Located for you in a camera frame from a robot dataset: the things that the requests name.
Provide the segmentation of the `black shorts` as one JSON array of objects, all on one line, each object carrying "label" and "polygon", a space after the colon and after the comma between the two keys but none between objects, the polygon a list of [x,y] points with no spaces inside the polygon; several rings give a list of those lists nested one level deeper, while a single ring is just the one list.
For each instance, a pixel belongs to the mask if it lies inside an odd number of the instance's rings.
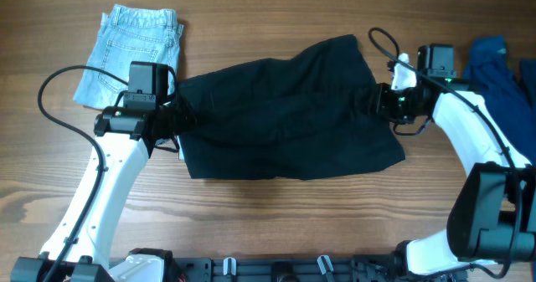
[{"label": "black shorts", "polygon": [[402,162],[388,121],[372,111],[376,87],[352,34],[187,79],[180,91],[197,124],[179,143],[189,175],[311,180]]}]

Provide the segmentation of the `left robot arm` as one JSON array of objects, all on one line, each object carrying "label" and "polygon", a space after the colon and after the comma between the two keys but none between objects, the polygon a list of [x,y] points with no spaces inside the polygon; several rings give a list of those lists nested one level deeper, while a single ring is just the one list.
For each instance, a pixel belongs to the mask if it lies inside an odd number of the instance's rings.
[{"label": "left robot arm", "polygon": [[185,279],[169,250],[134,249],[119,264],[110,263],[127,196],[153,149],[197,124],[180,92],[168,91],[176,78],[168,65],[131,62],[126,90],[95,118],[94,134],[83,135],[92,146],[90,160],[60,225],[38,257],[16,260],[12,281]]}]

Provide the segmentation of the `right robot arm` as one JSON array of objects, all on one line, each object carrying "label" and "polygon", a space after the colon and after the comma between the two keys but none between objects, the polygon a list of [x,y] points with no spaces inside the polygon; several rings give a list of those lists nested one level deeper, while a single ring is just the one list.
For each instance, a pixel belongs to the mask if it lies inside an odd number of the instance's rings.
[{"label": "right robot arm", "polygon": [[483,87],[457,77],[450,45],[420,47],[416,67],[407,54],[380,51],[389,58],[393,79],[379,86],[374,111],[394,126],[418,116],[434,122],[466,172],[446,228],[400,243],[390,276],[426,280],[479,269],[501,279],[512,264],[533,261],[535,166],[493,119]]}]

